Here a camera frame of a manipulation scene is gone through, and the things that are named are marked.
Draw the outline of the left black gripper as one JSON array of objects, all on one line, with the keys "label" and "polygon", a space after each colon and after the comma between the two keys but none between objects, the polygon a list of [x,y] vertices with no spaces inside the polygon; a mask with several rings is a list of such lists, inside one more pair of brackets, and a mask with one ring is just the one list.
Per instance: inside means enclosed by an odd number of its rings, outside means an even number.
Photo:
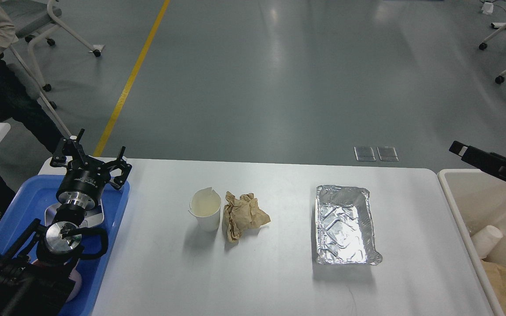
[{"label": "left black gripper", "polygon": [[127,182],[132,165],[124,158],[122,146],[115,160],[87,169],[87,155],[80,141],[86,130],[62,138],[50,160],[53,168],[66,168],[66,174],[56,193],[61,208],[69,212],[86,212],[99,204],[106,184],[120,190]]}]

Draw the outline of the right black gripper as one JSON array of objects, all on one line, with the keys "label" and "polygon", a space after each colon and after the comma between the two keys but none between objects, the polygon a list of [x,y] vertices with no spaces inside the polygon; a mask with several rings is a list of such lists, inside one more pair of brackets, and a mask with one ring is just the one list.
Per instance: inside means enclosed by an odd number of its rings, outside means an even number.
[{"label": "right black gripper", "polygon": [[456,154],[463,162],[478,168],[482,172],[506,181],[506,157],[458,141],[452,142],[448,151]]}]

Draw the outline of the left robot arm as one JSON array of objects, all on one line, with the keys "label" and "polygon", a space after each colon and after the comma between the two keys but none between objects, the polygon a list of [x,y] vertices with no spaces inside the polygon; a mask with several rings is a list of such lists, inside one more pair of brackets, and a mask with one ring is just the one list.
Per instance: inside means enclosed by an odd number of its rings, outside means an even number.
[{"label": "left robot arm", "polygon": [[91,314],[128,203],[132,165],[62,139],[50,166],[24,182],[0,222],[0,316]]}]

